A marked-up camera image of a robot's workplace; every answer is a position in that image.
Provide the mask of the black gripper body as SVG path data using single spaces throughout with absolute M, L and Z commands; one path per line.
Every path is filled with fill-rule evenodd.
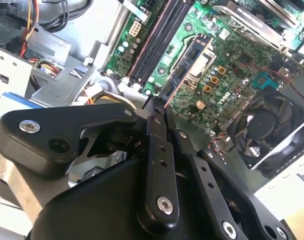
M 120 163 L 51 200 L 30 240 L 207 240 L 191 184 L 181 166 L 162 177 L 170 193 L 148 193 L 144 164 Z

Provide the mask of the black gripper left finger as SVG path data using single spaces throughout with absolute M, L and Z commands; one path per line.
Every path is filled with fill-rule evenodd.
M 58 195 L 129 160 L 144 164 L 143 187 L 160 194 L 175 173 L 163 107 L 121 103 L 15 110 L 0 119 L 0 180 L 33 226 Z

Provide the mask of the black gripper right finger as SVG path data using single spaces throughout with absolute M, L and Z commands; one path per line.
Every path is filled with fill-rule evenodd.
M 166 126 L 196 200 L 196 215 L 207 240 L 290 240 L 289 230 L 212 150 L 196 151 L 187 133 L 176 126 L 170 106 Z

